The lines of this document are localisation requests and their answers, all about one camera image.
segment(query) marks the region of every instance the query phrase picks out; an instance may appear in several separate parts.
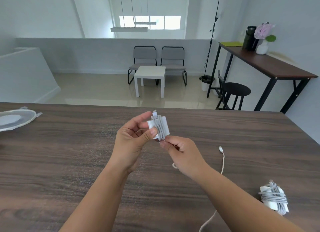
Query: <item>forearm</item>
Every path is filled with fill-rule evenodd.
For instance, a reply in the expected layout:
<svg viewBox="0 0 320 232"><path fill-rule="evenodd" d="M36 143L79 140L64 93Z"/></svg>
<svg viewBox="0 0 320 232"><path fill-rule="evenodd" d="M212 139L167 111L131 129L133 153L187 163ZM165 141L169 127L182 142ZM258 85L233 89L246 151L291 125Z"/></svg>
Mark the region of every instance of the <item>forearm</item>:
<svg viewBox="0 0 320 232"><path fill-rule="evenodd" d="M209 165L194 180L208 194L232 232L303 231Z"/></svg>
<svg viewBox="0 0 320 232"><path fill-rule="evenodd" d="M111 231L127 177L107 165L60 231Z"/></svg>

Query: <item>black thermos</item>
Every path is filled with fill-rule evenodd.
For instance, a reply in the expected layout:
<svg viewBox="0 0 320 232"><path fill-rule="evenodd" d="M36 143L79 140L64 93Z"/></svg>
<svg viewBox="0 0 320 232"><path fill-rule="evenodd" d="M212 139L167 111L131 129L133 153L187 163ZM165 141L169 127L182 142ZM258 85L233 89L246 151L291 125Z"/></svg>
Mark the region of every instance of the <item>black thermos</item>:
<svg viewBox="0 0 320 232"><path fill-rule="evenodd" d="M256 29L256 26L248 26L242 49L246 49L248 51L256 50L259 41L258 39L254 38L254 32Z"/></svg>

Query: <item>green leaf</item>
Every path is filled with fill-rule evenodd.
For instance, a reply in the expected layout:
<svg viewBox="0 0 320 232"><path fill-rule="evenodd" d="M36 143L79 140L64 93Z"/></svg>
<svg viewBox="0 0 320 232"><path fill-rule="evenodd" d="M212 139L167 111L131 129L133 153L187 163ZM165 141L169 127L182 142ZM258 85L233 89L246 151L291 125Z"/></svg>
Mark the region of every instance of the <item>green leaf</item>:
<svg viewBox="0 0 320 232"><path fill-rule="evenodd" d="M277 39L275 35L270 35L266 37L266 41L268 42L274 42Z"/></svg>

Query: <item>baseboard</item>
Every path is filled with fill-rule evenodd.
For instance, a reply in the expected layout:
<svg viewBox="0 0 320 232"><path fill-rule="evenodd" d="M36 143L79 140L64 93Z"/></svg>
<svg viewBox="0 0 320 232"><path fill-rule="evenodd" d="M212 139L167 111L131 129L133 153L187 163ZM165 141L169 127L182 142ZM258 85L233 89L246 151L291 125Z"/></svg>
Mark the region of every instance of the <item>baseboard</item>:
<svg viewBox="0 0 320 232"><path fill-rule="evenodd" d="M50 92L44 94L42 97L35 100L33 103L46 103L51 98L55 97L55 95L58 94L60 91L61 91L61 88L59 86L57 86L56 88L54 88Z"/></svg>
<svg viewBox="0 0 320 232"><path fill-rule="evenodd" d="M119 70L119 69L51 69L53 73L60 74L116 74L116 75L126 75L128 70ZM203 73L199 71L188 71L186 70L188 76L201 76ZM166 75L177 76L182 75L181 71L167 71Z"/></svg>

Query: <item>dark wood table top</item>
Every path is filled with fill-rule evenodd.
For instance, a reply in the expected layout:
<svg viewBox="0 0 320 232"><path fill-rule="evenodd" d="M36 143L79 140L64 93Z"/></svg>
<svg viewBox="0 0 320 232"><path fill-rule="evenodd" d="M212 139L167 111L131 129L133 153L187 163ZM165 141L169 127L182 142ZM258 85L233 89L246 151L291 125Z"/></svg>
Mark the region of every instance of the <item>dark wood table top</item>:
<svg viewBox="0 0 320 232"><path fill-rule="evenodd" d="M0 230L57 231L108 162L117 130L141 107L5 104L43 114L0 133ZM172 135L195 141L205 160L258 198L270 179L284 189L290 214L320 231L320 146L282 113L159 108ZM157 142L144 148L125 185L113 231L198 231L214 207L172 167ZM207 231L229 231L218 215Z"/></svg>
<svg viewBox="0 0 320 232"><path fill-rule="evenodd" d="M226 47L219 43L222 48L243 60L247 64L259 70L261 73L277 78L317 78L318 76L309 73L301 68L287 64L269 55L258 55L254 51L243 50L242 47Z"/></svg>

